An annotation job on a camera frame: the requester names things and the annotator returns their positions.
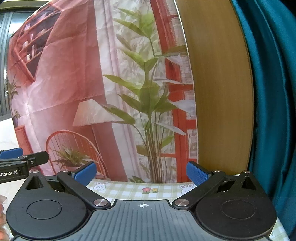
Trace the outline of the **checked bunny tablecloth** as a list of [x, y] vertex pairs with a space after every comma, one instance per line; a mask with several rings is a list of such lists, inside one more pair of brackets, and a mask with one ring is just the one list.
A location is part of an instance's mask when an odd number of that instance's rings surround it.
[[154, 184], [115, 182], [99, 179], [93, 179], [87, 185], [87, 188], [103, 196], [111, 203], [116, 199], [168, 200], [172, 202], [195, 187], [196, 185], [192, 182]]

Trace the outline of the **printed room backdrop cloth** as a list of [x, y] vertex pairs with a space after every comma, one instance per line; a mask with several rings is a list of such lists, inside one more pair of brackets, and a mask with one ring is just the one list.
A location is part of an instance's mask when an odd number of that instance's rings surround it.
[[44, 175], [186, 182], [197, 158], [193, 78], [174, 1], [48, 1], [9, 16], [6, 104]]

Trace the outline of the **wooden board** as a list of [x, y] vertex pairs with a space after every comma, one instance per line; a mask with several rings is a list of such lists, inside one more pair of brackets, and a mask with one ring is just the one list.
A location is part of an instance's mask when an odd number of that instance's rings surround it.
[[247, 169], [253, 135], [252, 70], [231, 1], [176, 1], [197, 108], [198, 163], [227, 174]]

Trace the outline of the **teal curtain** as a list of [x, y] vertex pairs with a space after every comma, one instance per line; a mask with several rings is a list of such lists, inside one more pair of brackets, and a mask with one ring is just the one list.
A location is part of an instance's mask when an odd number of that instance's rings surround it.
[[295, 15], [281, 1], [233, 1], [254, 85], [250, 171], [295, 240]]

